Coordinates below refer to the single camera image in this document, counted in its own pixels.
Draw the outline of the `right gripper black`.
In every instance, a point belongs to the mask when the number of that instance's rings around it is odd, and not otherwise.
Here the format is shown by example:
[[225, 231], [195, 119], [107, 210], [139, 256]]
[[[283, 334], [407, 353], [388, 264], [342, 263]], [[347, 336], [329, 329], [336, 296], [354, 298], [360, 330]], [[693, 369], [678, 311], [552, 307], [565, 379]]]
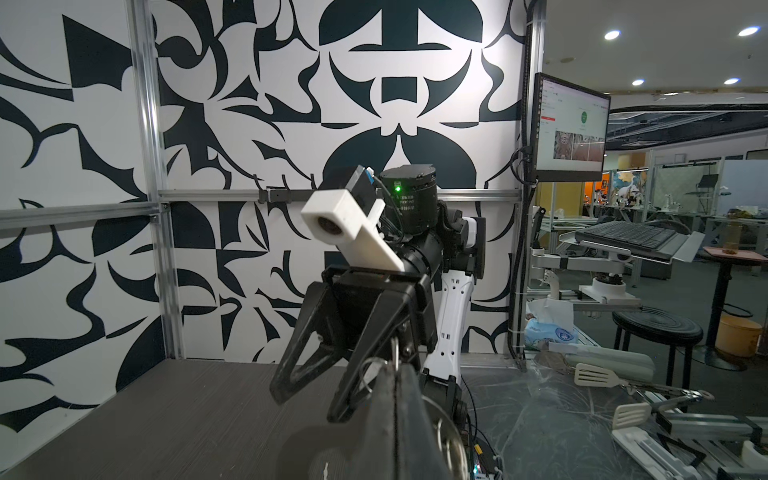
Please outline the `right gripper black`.
[[373, 363], [408, 363], [418, 347], [434, 349], [432, 285], [426, 275], [351, 266], [328, 267], [322, 281], [308, 288], [270, 393], [283, 404], [352, 353], [327, 413], [342, 423], [372, 393]]

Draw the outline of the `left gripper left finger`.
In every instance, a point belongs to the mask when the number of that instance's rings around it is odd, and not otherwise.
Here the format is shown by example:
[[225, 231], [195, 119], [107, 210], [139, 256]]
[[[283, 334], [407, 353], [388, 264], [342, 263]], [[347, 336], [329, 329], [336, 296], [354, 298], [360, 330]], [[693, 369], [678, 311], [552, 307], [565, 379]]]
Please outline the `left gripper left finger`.
[[352, 479], [396, 479], [396, 427], [396, 373], [385, 366], [371, 395], [360, 450], [351, 465]]

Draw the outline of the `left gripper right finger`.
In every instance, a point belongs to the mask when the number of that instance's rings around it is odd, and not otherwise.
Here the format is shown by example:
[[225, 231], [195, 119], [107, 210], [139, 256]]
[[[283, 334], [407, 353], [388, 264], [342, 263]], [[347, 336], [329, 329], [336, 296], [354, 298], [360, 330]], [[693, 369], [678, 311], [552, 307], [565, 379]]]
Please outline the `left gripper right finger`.
[[395, 418], [396, 479], [452, 479], [410, 365], [395, 374]]

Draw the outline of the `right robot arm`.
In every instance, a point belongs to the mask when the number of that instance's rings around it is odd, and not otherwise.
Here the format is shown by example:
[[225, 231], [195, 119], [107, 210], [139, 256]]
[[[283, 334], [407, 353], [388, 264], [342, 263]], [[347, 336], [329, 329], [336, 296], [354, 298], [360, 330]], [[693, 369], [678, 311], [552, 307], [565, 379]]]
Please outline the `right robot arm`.
[[425, 164], [335, 170], [301, 216], [343, 263], [308, 287], [270, 384], [273, 399], [286, 402], [345, 360], [328, 413], [343, 422], [370, 393], [374, 362], [406, 363], [423, 395], [463, 426], [461, 343], [485, 270], [484, 219], [440, 200], [436, 169]]

